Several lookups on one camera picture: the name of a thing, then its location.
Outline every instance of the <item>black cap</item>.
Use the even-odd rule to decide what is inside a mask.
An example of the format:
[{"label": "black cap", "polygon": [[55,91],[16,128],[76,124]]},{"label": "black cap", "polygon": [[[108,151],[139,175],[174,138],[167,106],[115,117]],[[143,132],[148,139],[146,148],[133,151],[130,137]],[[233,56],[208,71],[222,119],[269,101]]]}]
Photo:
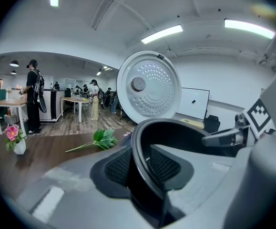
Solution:
[{"label": "black cap", "polygon": [[30,61],[30,63],[27,65],[27,68],[29,68],[29,66],[30,66],[31,64],[33,65],[34,68],[37,67],[37,61],[36,61],[35,59],[32,59],[32,60]]}]

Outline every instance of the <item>beige pants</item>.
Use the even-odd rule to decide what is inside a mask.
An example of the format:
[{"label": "beige pants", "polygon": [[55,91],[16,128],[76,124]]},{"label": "beige pants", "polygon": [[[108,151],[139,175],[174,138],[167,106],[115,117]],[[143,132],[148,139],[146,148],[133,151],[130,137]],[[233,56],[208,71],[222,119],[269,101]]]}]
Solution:
[{"label": "beige pants", "polygon": [[99,99],[98,96],[93,96],[91,118],[98,120],[99,118]]}]

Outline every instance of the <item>white vase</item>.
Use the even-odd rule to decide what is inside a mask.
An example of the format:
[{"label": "white vase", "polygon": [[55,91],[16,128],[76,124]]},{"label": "white vase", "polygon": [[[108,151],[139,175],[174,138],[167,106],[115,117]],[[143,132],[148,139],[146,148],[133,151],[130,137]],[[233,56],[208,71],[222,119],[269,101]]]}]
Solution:
[{"label": "white vase", "polygon": [[26,150],[25,140],[22,139],[19,143],[15,144],[14,152],[18,155],[23,155]]}]

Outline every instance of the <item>round white lid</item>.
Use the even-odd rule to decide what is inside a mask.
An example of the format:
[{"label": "round white lid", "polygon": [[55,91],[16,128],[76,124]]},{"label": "round white lid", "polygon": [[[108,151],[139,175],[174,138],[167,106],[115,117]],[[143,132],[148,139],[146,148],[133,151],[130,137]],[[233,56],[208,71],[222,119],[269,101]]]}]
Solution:
[{"label": "round white lid", "polygon": [[120,104],[136,123],[149,118],[171,118],[181,99],[181,84],[175,67],[153,51],[129,56],[117,77]]}]

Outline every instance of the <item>plant stem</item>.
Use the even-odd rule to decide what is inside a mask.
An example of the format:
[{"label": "plant stem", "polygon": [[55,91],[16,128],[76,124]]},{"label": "plant stem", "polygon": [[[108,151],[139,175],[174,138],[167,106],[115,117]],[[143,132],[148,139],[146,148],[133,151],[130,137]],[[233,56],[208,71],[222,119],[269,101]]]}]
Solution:
[{"label": "plant stem", "polygon": [[84,147],[90,146],[90,145],[95,144],[95,143],[96,143],[96,142],[94,141],[94,142],[91,142],[91,143],[84,144],[84,145],[82,145],[82,146],[79,146],[79,147],[76,147],[76,148],[67,150],[66,153],[71,152],[71,151],[74,151],[74,150],[77,150],[77,149],[80,149],[80,148],[84,148]]}]

